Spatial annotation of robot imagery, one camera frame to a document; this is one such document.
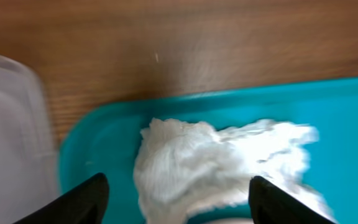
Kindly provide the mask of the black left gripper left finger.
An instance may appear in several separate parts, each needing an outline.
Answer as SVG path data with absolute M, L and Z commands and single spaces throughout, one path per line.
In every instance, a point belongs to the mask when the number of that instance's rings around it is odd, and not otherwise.
M 97 173 L 14 224 L 101 224 L 108 199 L 107 177 Z

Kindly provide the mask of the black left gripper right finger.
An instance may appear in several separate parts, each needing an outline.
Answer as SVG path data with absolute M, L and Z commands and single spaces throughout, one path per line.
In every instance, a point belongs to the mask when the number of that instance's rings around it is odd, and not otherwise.
M 250 181 L 248 202 L 255 224 L 336 223 L 324 198 L 300 185 L 290 190 L 255 176 Z

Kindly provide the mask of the white napkin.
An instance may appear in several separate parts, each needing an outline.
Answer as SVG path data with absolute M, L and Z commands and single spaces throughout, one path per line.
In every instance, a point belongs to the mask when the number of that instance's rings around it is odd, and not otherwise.
M 206 122 L 153 119 L 140 133 L 134 182 L 147 223 L 185 223 L 246 204 L 257 175 L 334 220 L 324 197 L 302 183 L 310 166 L 305 145 L 318 140 L 312 126 L 261 119 L 217 130 Z

